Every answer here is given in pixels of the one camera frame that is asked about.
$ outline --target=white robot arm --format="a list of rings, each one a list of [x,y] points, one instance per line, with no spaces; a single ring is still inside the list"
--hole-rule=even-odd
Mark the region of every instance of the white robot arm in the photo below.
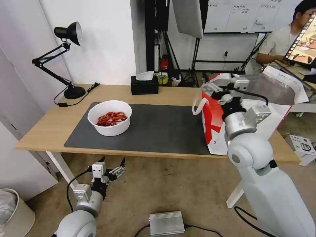
[[[53,236],[57,237],[95,237],[96,218],[106,196],[107,186],[125,172],[125,158],[120,166],[107,170],[101,159],[89,167],[92,172],[92,186],[78,184],[73,190],[77,199],[76,211],[65,216]]]
[[[315,237],[314,221],[295,185],[278,168],[270,143],[255,133],[257,124],[271,114],[268,106],[248,111],[241,106],[241,93],[248,84],[245,78],[232,78],[224,89],[210,82],[202,86],[223,109],[227,155],[240,173],[244,193],[263,231],[277,237]]]

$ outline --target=whiteboard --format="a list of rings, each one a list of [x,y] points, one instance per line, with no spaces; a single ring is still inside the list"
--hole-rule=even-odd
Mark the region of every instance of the whiteboard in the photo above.
[[[204,33],[266,32],[293,20],[301,0],[209,0]]]

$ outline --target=fire extinguisher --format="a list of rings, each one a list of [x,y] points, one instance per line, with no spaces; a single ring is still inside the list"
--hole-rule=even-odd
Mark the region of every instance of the fire extinguisher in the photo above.
[[[167,70],[168,69],[168,58],[166,56],[162,56],[160,61],[160,70]]]

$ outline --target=black tissue box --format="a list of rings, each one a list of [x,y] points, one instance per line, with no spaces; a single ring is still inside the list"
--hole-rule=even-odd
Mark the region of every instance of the black tissue box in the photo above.
[[[132,95],[158,94],[158,78],[153,76],[149,81],[137,81],[135,76],[131,77]]]

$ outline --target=bag handle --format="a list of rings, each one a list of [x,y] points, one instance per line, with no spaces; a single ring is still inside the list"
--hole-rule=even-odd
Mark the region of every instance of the bag handle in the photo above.
[[[194,100],[193,100],[193,105],[192,105],[192,113],[193,113],[193,115],[198,115],[198,114],[202,111],[203,106],[204,106],[206,103],[208,104],[208,99],[207,99],[207,98],[203,98],[203,99],[201,100],[200,104],[198,105],[196,111],[194,111],[194,107],[195,107],[195,105],[196,105],[196,103],[197,103],[197,101],[198,101],[198,96],[200,95],[200,93],[201,93],[201,90],[199,90],[199,91],[197,92],[197,94],[195,95],[195,98],[194,98]]]

